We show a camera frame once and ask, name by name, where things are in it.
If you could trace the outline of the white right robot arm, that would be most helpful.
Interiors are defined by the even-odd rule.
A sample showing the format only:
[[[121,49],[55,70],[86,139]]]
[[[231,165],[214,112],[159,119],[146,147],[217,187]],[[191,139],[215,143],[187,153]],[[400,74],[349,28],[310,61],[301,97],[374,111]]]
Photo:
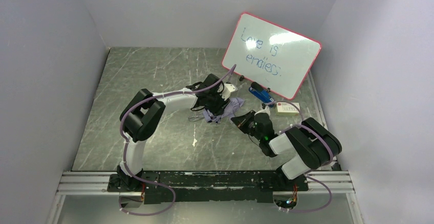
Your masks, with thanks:
[[[278,175],[288,180],[329,164],[342,152],[339,140],[312,117],[280,134],[275,133],[270,116],[265,112],[252,110],[232,117],[231,122],[242,133],[257,139],[266,156],[273,158],[286,151],[295,152],[294,157],[276,170]]]

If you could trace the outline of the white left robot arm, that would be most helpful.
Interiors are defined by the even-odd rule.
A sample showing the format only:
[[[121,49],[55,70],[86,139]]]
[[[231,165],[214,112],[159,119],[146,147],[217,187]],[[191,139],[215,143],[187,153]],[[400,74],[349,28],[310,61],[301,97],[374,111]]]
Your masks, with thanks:
[[[121,136],[125,139],[122,161],[117,169],[121,183],[134,190],[140,185],[142,157],[146,141],[154,134],[161,119],[179,110],[205,109],[214,116],[222,115],[236,87],[210,74],[178,91],[152,93],[141,89],[120,116]]]

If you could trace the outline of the lilac folding umbrella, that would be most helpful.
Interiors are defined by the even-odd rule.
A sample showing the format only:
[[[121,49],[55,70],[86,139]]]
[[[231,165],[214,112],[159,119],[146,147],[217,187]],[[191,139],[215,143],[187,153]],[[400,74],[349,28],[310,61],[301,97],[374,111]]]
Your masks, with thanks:
[[[243,98],[229,98],[229,103],[224,107],[223,113],[220,115],[213,114],[208,109],[203,109],[199,115],[192,115],[187,118],[189,122],[197,122],[205,120],[207,123],[220,124],[221,120],[225,117],[228,119],[233,118],[235,113],[244,105],[245,99]]]

